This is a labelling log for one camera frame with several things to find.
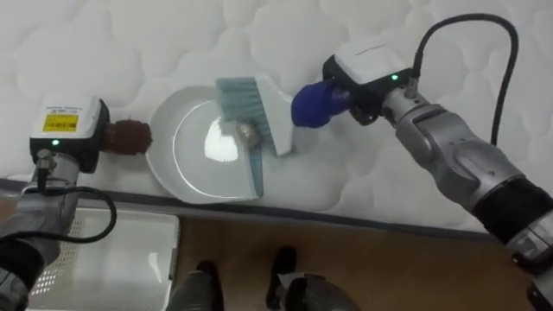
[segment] sticker label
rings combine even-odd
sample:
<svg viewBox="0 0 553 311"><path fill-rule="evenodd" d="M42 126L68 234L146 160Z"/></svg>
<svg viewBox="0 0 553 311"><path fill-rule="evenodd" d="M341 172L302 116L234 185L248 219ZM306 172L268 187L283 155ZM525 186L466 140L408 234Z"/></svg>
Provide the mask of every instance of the sticker label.
<svg viewBox="0 0 553 311"><path fill-rule="evenodd" d="M77 123L79 122L79 115L69 114L48 114L46 121L44 122L45 132L75 132L77 131Z"/></svg>

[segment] wooden floor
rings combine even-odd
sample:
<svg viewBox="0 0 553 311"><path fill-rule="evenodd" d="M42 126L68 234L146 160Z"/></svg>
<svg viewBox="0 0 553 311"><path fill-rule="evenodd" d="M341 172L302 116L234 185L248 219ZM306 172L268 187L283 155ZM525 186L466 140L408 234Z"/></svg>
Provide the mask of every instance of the wooden floor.
<svg viewBox="0 0 553 311"><path fill-rule="evenodd" d="M275 251L325 276L363 310L530 310L529 279L494 242L313 225L182 219L177 282L204 259L219 266L226 310L265 310Z"/></svg>

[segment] blue bristles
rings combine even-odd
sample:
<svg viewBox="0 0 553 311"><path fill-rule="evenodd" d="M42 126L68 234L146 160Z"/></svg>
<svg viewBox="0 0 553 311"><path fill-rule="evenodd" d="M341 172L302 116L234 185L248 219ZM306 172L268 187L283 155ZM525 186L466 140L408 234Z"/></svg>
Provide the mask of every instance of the blue bristles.
<svg viewBox="0 0 553 311"><path fill-rule="evenodd" d="M215 81L215 87L223 120L253 125L262 143L274 149L273 136L256 79L253 77L220 78Z"/></svg>

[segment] brown gripper tip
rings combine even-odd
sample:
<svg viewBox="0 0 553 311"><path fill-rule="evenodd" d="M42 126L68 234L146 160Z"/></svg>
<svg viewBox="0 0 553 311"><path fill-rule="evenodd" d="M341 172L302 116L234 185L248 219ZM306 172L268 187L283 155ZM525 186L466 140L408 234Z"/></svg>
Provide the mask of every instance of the brown gripper tip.
<svg viewBox="0 0 553 311"><path fill-rule="evenodd" d="M135 120L121 120L106 125L102 151L133 156L146 153L151 143L152 134L147 124Z"/></svg>

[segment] quilted fabric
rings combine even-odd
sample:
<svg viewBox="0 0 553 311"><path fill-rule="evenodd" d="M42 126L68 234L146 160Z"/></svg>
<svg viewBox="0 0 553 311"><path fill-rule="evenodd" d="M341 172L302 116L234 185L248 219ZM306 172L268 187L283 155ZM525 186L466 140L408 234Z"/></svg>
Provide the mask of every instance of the quilted fabric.
<svg viewBox="0 0 553 311"><path fill-rule="evenodd" d="M499 146L553 193L553 2L551 0L0 0L0 177L28 178L30 124L43 96L100 96L112 119L147 121L172 92L216 77L268 73L290 94L321 76L343 42L380 35L411 60L424 31L443 18L493 13L512 21L520 55ZM451 26L427 46L422 94L488 138L509 51L503 29ZM296 156L268 165L260 206L357 219L482 231L444 199L378 121L348 115L296 132ZM102 155L80 182L167 195L143 157Z"/></svg>

